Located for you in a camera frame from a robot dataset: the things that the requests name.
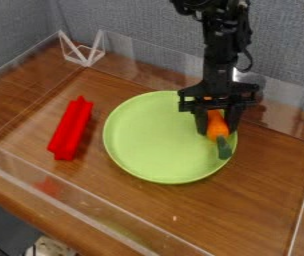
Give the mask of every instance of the red block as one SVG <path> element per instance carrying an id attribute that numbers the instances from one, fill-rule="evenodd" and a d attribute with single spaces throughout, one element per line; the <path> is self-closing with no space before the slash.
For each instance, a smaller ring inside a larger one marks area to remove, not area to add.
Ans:
<path id="1" fill-rule="evenodd" d="M 76 101 L 71 101 L 48 145 L 56 160 L 73 159 L 92 108 L 93 103 L 87 102 L 83 96 Z"/>

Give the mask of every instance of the green plate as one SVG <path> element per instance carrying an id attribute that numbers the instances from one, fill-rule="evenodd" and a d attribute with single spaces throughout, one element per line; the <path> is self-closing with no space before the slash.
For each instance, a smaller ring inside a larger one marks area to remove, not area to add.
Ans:
<path id="1" fill-rule="evenodd" d="M 196 132 L 191 113 L 178 111 L 174 91 L 143 94 L 111 113 L 104 145 L 117 165 L 136 177 L 182 184 L 214 174 L 228 162 L 218 158 L 216 143 Z M 235 151 L 238 134 L 228 138 Z"/>

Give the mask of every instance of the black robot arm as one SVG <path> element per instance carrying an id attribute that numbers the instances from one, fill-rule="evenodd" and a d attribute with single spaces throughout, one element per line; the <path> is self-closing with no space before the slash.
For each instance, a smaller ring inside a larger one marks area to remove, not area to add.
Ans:
<path id="1" fill-rule="evenodd" d="M 256 104 L 259 85 L 234 81 L 234 68 L 239 53 L 250 59 L 247 51 L 251 44 L 248 0 L 171 0 L 182 15 L 192 15 L 203 24 L 204 66 L 203 80 L 199 84 L 179 91 L 179 110 L 190 111 L 196 118 L 200 134 L 207 133 L 207 111 L 224 110 L 224 119 L 232 133 L 239 125 L 247 106 Z"/>

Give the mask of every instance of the wooden table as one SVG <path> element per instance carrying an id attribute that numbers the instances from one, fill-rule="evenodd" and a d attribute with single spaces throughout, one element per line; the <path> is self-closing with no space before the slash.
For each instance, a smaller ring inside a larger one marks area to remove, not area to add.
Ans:
<path id="1" fill-rule="evenodd" d="M 115 65 L 113 60 L 109 56 L 104 65 Z M 59 67 L 53 71 L 52 63 Z M 163 81 L 171 76 L 139 65 Z M 47 94 L 47 86 L 71 70 L 73 76 Z M 52 45 L 0 78 L 0 124 L 25 109 L 0 130 L 0 147 L 215 255 L 284 255 L 304 195 L 304 141 L 243 121 L 238 151 L 214 176 L 179 186 L 139 180 L 112 162 L 101 134 L 116 106 L 151 90 L 93 69 L 77 69 Z M 68 102 L 79 95 L 96 108 L 75 161 L 55 161 L 45 148 Z M 280 107 L 291 113 L 291 107 Z M 0 205 L 83 255 L 138 254 L 1 178 Z"/>

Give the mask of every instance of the gray fabric wall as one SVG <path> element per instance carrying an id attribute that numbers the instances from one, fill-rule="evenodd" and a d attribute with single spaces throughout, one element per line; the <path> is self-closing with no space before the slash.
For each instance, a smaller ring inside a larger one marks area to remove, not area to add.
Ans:
<path id="1" fill-rule="evenodd" d="M 52 0 L 55 24 L 91 44 L 99 28 L 202 56 L 202 27 L 168 0 Z M 254 72 L 304 86 L 304 0 L 252 0 Z"/>
<path id="2" fill-rule="evenodd" d="M 0 0 L 0 66 L 53 33 L 48 0 Z"/>

